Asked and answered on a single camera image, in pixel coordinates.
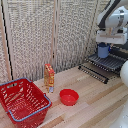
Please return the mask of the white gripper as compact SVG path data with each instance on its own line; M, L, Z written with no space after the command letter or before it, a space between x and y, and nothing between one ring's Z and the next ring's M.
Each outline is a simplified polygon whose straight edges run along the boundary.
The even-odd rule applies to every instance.
M105 31L98 30L96 35L97 42L108 43L108 50L110 50L110 44L125 44L127 42L126 33L117 33L115 35L108 35Z

